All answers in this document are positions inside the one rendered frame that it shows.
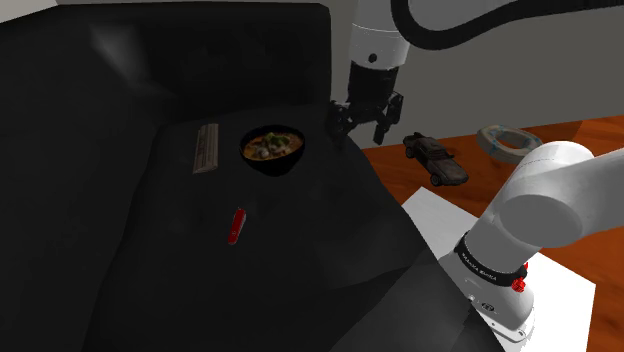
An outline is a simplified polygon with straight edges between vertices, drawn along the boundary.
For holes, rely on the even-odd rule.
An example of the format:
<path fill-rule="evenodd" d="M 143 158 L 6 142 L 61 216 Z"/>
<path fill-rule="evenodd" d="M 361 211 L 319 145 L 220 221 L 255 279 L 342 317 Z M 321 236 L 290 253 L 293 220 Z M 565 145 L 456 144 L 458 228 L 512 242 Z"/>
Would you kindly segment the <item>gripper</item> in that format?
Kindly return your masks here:
<path fill-rule="evenodd" d="M 382 145 L 385 134 L 400 121 L 404 97 L 394 90 L 399 68 L 372 69 L 350 64 L 347 102 L 328 105 L 325 130 L 336 148 L 342 148 L 359 122 L 376 121 L 373 141 Z"/>

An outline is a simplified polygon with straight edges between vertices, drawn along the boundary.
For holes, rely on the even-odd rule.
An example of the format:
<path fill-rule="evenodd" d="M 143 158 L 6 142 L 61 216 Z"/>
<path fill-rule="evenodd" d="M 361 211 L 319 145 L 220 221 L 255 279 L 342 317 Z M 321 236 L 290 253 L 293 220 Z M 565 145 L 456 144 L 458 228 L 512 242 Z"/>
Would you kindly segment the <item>dark rusty toy car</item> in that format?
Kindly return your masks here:
<path fill-rule="evenodd" d="M 406 157 L 417 160 L 427 170 L 433 186 L 458 186 L 468 181 L 467 172 L 438 140 L 414 132 L 403 139 L 403 145 Z"/>

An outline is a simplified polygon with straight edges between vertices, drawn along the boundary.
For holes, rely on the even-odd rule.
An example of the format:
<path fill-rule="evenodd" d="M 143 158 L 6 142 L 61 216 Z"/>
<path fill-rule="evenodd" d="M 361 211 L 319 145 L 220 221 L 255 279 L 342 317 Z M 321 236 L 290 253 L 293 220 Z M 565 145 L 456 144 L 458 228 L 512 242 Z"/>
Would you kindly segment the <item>black bowl of soup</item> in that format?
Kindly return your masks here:
<path fill-rule="evenodd" d="M 301 159 L 304 150 L 304 134 L 284 125 L 255 128 L 239 143 L 243 160 L 254 170 L 273 177 L 287 174 Z"/>

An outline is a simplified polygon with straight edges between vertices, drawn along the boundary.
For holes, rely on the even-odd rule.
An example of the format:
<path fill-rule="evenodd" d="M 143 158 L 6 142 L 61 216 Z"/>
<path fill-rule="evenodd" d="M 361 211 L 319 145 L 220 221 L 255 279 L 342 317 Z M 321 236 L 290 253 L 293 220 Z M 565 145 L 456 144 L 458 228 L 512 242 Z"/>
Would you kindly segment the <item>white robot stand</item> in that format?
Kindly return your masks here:
<path fill-rule="evenodd" d="M 452 250 L 477 218 L 426 188 L 403 203 L 435 257 Z M 596 284 L 537 253 L 528 260 L 533 317 L 514 341 L 486 320 L 505 352 L 587 352 Z"/>

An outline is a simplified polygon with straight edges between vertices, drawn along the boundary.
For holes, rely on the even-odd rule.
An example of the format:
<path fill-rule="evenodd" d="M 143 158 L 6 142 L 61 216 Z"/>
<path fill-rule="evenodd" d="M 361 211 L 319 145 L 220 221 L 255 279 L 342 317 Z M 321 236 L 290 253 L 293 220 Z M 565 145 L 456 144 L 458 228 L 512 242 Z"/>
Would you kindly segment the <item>grey striped remote control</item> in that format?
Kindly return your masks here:
<path fill-rule="evenodd" d="M 218 167 L 219 125 L 206 124 L 199 128 L 196 139 L 193 174 L 213 171 Z"/>

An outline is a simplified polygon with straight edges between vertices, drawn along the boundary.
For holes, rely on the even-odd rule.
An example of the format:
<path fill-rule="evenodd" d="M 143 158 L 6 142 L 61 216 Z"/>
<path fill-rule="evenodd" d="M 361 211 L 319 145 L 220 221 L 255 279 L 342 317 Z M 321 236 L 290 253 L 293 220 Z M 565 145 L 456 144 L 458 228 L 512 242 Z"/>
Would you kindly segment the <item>red pocket knife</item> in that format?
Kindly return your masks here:
<path fill-rule="evenodd" d="M 247 218 L 246 211 L 242 208 L 238 208 L 232 219 L 231 228 L 227 237 L 227 243 L 229 245 L 235 245 L 240 237 L 240 233 L 245 224 Z"/>

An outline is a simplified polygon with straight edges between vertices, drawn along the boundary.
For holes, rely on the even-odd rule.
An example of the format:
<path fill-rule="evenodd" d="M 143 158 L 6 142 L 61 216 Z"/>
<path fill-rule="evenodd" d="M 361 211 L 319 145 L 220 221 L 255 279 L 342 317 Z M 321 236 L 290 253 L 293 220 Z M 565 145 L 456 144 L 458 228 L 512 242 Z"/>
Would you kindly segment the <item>black sofa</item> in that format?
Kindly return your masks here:
<path fill-rule="evenodd" d="M 332 145 L 330 86 L 320 4 L 0 24 L 0 352 L 504 352 L 360 148 Z M 193 174 L 211 123 L 218 167 Z M 240 154 L 266 125 L 304 134 L 285 175 Z"/>

